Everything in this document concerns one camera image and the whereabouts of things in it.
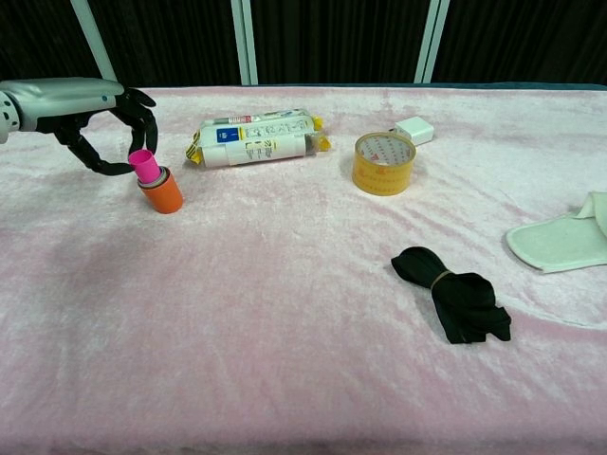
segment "black cloth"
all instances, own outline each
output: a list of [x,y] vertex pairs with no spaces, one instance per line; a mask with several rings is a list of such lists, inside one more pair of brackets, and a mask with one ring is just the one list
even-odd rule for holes
[[451,344],[482,342],[487,334],[510,340],[511,318],[495,305],[493,286],[480,275],[449,272],[438,256],[423,246],[405,249],[392,259],[392,266],[403,280],[431,289],[436,313]]

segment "black curtain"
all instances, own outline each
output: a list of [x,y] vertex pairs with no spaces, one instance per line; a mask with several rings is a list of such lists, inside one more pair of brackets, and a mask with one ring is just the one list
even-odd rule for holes
[[251,0],[259,83],[413,82],[430,0]]
[[69,0],[0,0],[0,81],[100,76]]
[[120,82],[240,84],[230,0],[89,0]]
[[607,2],[451,0],[432,81],[607,83]]

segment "slipper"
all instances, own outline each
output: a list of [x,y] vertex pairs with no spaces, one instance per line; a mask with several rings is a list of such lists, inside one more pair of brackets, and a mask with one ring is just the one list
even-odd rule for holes
[[519,259],[544,273],[607,264],[607,192],[591,192],[578,213],[510,230]]

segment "robotic hand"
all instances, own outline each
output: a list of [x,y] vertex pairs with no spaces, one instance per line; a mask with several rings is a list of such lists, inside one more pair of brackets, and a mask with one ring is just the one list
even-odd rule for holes
[[95,114],[110,111],[131,127],[129,154],[143,147],[154,152],[158,129],[147,107],[156,103],[135,88],[93,78],[35,79],[0,82],[0,144],[13,131],[53,133],[84,166],[103,175],[133,170],[127,163],[108,163],[80,134]]

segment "orange container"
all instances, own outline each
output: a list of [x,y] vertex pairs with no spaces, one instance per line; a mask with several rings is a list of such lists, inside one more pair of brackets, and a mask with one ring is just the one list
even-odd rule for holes
[[149,188],[142,186],[141,182],[138,184],[156,211],[165,214],[174,213],[183,206],[183,196],[171,171],[168,168],[163,168],[163,171],[166,172],[166,179],[159,185]]

